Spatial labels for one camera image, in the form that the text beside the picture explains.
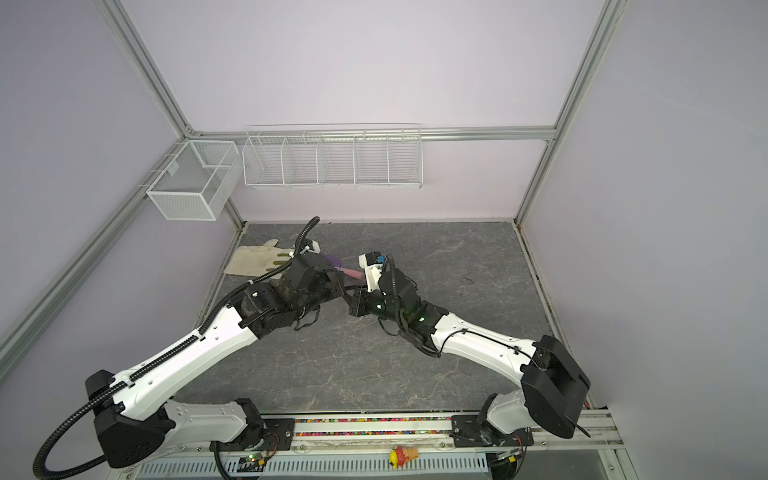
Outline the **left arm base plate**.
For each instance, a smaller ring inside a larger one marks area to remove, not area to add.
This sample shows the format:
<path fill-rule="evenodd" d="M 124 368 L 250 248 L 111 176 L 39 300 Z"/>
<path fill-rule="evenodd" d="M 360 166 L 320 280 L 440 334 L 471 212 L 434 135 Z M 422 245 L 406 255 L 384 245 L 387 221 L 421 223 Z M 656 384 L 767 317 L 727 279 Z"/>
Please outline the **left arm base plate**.
<path fill-rule="evenodd" d="M 267 418 L 246 426 L 234 440 L 219 445 L 220 452 L 286 451 L 291 448 L 296 419 Z"/>

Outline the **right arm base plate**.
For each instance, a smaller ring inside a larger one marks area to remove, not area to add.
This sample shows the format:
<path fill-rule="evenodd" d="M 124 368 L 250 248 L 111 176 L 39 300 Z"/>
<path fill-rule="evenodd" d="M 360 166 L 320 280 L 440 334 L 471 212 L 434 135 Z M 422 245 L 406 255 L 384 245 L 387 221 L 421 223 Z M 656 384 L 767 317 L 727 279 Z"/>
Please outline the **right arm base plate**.
<path fill-rule="evenodd" d="M 517 429 L 505 434 L 491 426 L 487 421 L 481 422 L 477 415 L 452 415 L 450 436 L 454 445 L 459 448 L 480 447 L 529 447 L 534 444 L 532 431 L 529 428 Z"/>

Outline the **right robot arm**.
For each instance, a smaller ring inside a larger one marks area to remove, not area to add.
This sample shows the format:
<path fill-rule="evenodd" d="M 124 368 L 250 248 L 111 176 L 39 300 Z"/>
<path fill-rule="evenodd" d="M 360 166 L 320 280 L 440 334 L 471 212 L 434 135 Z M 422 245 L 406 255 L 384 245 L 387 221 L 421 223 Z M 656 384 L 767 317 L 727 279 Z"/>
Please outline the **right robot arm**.
<path fill-rule="evenodd" d="M 358 261 L 366 284 L 355 292 L 351 312 L 393 322 L 397 336 L 431 358 L 462 357 L 515 385 L 510 393 L 486 399 L 470 422 L 476 432 L 472 442 L 499 445 L 530 427 L 563 439 L 580 431 L 591 382 L 560 340 L 516 338 L 482 328 L 422 299 L 392 257 L 370 252 Z"/>

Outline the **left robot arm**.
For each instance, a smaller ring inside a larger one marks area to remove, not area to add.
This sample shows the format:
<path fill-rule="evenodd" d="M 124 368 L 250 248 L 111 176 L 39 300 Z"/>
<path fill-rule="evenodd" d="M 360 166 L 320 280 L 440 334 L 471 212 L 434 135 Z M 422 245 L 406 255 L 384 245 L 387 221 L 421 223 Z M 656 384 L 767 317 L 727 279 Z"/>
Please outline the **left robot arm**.
<path fill-rule="evenodd" d="M 307 314 L 342 296 L 342 273 L 307 239 L 319 221 L 313 217 L 302 228 L 286 263 L 225 295 L 188 335 L 134 367 L 91 375 L 87 403 L 44 441 L 33 460 L 34 476 L 67 479 L 102 464 L 133 466 L 188 442 L 257 445 L 263 426 L 252 401 L 189 405 L 174 397 L 218 362 L 273 331 L 305 328 Z M 101 455 L 75 467 L 50 469 L 54 446 L 87 414 L 94 416 Z"/>

